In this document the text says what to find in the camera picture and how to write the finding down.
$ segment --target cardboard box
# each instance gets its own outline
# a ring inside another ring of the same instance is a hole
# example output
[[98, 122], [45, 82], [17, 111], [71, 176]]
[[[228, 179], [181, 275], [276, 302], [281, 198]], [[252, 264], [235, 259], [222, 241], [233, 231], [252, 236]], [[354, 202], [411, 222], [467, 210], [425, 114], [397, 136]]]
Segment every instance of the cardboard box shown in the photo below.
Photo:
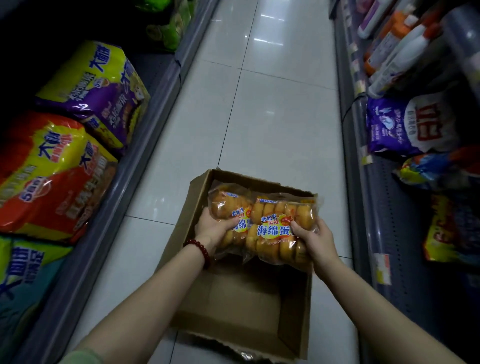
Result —
[[[286, 192], [313, 196], [241, 174], [208, 170], [190, 183], [187, 199], [157, 269], [194, 238], [195, 224], [208, 191], [219, 180], [238, 183], [261, 193]], [[172, 320], [171, 326], [237, 351], [273, 361], [307, 359], [312, 277], [289, 266], [273, 266], [257, 257], [242, 264], [242, 257], [228, 255], [203, 271]]]

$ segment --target forearm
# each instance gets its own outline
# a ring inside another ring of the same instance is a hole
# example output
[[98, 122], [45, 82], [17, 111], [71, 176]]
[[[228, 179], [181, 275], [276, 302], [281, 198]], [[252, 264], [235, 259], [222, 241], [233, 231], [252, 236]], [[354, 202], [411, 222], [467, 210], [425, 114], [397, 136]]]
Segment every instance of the forearm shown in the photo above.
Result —
[[146, 363], [204, 266], [188, 245], [105, 317], [79, 344], [105, 363]]
[[325, 282], [385, 363], [463, 363], [340, 261], [326, 270]]

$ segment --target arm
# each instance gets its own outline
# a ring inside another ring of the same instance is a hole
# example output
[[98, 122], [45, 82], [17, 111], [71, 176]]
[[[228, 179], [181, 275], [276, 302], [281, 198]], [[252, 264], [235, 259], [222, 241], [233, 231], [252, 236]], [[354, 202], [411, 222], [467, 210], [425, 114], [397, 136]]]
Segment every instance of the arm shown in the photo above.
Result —
[[385, 363], [463, 363], [453, 352], [398, 311], [338, 257], [333, 234], [320, 218], [318, 233], [292, 222], [304, 239], [317, 275]]
[[[237, 224], [238, 218], [217, 222], [205, 208], [195, 239], [212, 256], [225, 232]], [[104, 363], [146, 363], [204, 264], [198, 247], [184, 247], [105, 317], [76, 350], [92, 350]]]

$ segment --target hand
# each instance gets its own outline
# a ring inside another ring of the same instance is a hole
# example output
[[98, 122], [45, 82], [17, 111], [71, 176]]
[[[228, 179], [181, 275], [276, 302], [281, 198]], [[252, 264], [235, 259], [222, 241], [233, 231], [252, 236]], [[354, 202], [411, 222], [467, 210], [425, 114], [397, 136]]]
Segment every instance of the hand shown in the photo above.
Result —
[[205, 207], [200, 216], [200, 220], [198, 220], [198, 224], [195, 225], [195, 240], [201, 242], [208, 253], [213, 255], [227, 230], [233, 229], [239, 222], [239, 217], [217, 221], [210, 216], [210, 211]]
[[303, 229], [295, 221], [291, 222], [293, 233], [303, 239], [313, 260], [313, 267], [317, 276], [325, 280], [327, 271], [332, 264], [342, 263], [336, 252], [333, 234], [325, 221], [317, 217], [318, 230], [316, 232]]

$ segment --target red beaded bracelet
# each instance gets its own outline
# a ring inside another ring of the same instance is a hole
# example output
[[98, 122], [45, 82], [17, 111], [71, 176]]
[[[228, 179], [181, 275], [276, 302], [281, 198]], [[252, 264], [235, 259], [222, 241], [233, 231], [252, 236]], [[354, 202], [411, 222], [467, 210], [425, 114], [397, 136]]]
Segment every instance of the red beaded bracelet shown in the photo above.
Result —
[[202, 254], [204, 255], [204, 258], [205, 258], [204, 269], [208, 269], [211, 263], [210, 255], [208, 254], [208, 251], [205, 249], [203, 244], [195, 239], [190, 239], [183, 245], [183, 247], [187, 246], [188, 244], [193, 244], [195, 246], [198, 246], [198, 249], [202, 251]]

